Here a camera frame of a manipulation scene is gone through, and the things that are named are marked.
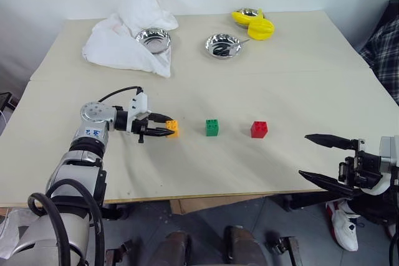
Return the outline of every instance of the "plaid cloth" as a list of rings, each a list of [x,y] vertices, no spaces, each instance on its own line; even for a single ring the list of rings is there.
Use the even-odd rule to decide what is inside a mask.
[[[399,105],[399,16],[379,28],[360,55]]]

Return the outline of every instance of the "white towel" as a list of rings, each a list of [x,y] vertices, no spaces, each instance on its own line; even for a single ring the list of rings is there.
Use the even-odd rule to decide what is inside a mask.
[[[176,29],[178,23],[170,12],[160,7],[160,0],[124,0],[117,13],[93,27],[82,55],[98,65],[170,77],[171,49],[153,55],[135,40],[142,29],[149,27],[170,31]]]

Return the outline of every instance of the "green lego block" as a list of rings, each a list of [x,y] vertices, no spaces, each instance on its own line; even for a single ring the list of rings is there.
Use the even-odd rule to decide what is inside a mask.
[[[217,136],[218,133],[218,120],[206,120],[206,136]]]

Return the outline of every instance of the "sneaker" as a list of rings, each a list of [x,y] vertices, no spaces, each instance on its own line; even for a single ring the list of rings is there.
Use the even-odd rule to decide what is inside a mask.
[[[343,203],[343,201],[332,201],[325,204],[325,208],[331,219],[331,234],[343,249],[355,252],[358,249],[356,219],[360,215],[346,213],[340,207]]]

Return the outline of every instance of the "silver bowl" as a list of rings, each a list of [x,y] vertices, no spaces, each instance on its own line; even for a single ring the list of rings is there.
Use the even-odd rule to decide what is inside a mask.
[[[140,31],[136,40],[152,54],[160,54],[170,46],[169,33],[162,28],[147,28]]]
[[[239,39],[229,34],[215,34],[207,38],[205,49],[217,59],[229,59],[235,56],[240,50],[241,45],[237,45],[225,50],[228,46],[239,43]]]
[[[247,16],[251,16],[251,17],[256,17],[259,14],[259,11],[257,9],[249,9],[246,7],[242,8],[242,9],[238,9],[236,12],[240,12],[243,15],[247,15]],[[236,22],[236,24],[240,27],[248,28],[248,25],[242,25],[237,22]]]

